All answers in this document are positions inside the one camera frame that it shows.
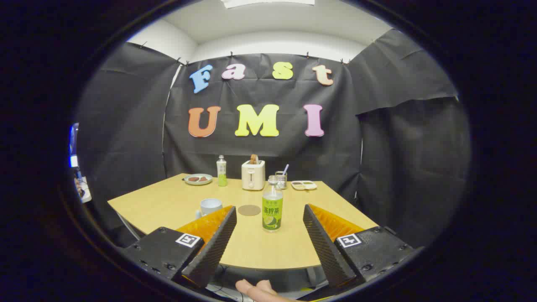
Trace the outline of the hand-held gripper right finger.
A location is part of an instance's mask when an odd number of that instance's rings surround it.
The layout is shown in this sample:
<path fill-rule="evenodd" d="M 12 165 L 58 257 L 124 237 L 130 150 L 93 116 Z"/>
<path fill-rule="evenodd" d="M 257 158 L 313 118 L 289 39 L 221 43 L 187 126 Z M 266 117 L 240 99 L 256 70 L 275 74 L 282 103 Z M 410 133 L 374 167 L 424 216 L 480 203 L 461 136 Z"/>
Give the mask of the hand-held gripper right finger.
<path fill-rule="evenodd" d="M 330 287 L 369 282 L 416 254 L 387 228 L 364 229 L 313 204 L 303 222 Z"/>

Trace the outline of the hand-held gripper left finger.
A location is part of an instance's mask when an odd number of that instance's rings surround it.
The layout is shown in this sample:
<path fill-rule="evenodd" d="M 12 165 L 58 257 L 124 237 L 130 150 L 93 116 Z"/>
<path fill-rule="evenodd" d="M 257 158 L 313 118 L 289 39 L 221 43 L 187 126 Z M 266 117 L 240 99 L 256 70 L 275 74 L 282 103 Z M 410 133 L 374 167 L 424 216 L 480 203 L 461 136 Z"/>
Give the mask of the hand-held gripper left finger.
<path fill-rule="evenodd" d="M 236 207 L 227 206 L 176 230 L 161 226 L 123 252 L 148 273 L 204 288 L 218 268 L 236 224 Z"/>

